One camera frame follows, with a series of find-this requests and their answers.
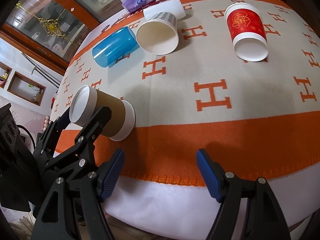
transparent blue cup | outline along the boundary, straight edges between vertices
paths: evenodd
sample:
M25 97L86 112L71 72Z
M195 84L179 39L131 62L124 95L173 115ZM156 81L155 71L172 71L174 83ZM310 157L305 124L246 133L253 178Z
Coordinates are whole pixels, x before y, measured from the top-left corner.
M92 49L92 56L99 66L108 67L138 47L133 31L129 27L123 27L96 45Z

cup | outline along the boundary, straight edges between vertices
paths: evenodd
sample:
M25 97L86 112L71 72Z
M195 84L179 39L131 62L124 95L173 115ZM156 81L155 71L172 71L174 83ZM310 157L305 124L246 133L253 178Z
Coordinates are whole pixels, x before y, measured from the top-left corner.
M267 37L260 11L248 3L234 3L225 11L237 56L247 61L261 61L268 56Z
M136 34L141 48L155 55L173 52L179 44L177 19L170 12L160 12L140 25Z
M71 123L85 126L101 106L108 106L111 110L111 119L101 134L113 141L127 138L135 124L132 105L88 85L82 86L71 102L69 112Z
M117 59L138 48L136 37L129 27L123 27L92 49L95 62L101 67L112 65Z
M143 15L145 19L148 21L154 15L160 12L170 12L174 14L177 20L180 20L186 16L186 12L180 0L168 0L168 1L164 1L155 5L152 5L150 7L147 7L143 10Z

white wall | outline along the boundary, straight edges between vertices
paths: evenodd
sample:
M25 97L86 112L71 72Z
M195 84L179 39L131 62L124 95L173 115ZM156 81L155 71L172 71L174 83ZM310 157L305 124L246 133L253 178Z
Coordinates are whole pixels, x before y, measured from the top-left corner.
M0 61L5 65L7 65L8 67L12 68L12 72L10 73L10 76L5 84L4 89L0 88L0 96L8 99L10 102L26 107L32 111L35 111L44 115L50 115L51 100L53 95L57 92L58 89L54 87L50 82L48 82L45 78L43 78L38 72L34 71L34 73L31 75L33 65L21 54L21 51L11 46L9 43L2 40L1 38L0 38ZM55 73L54 71L52 71L51 69L47 68L46 66L42 65L39 62L35 60L33 61L36 62L42 68L44 68L46 71L48 71L51 75L56 77L58 80L60 81L62 80L61 75ZM13 77L14 71L19 72L22 75L46 87L40 106L37 106L33 103L23 100L22 98L19 98L7 91L11 78Z

table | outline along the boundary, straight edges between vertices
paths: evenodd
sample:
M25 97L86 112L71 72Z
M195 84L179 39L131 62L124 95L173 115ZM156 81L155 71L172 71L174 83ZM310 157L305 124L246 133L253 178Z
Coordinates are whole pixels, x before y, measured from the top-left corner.
M262 14L269 56L239 59L224 10L244 1ZM141 12L123 11L92 31L70 63L51 118L71 104L84 84L132 103L136 127L122 142L99 137L95 159L116 147L126 163L104 210L137 228L177 239L205 239L219 204L210 197L195 164L204 147L214 161L241 178L268 179L288 226L320 207L320 39L279 0L181 0L175 52L156 56L142 49L111 68L92 58L95 44L123 26L134 32ZM70 125L57 146L73 144L80 127ZM245 212L241 202L235 236Z

paper cup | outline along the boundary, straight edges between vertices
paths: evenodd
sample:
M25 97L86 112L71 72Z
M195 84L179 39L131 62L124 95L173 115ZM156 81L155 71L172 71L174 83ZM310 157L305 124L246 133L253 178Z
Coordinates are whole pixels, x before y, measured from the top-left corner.
M101 134L113 141L125 139L135 124L132 105L88 85L82 86L71 102L69 112L71 123L85 126L101 106L108 106L111 110L111 119Z
M173 52L179 44L177 19L169 12L160 12L140 25L136 33L141 48L155 55Z
M239 58L261 61L268 56L267 37L257 8L248 3L234 3L226 9L225 19Z
M145 19L148 21L154 15L160 12L170 12L176 17L177 20L180 20L186 16L186 12L180 0L164 1L155 5L152 5L150 7L147 7L143 10L143 15Z

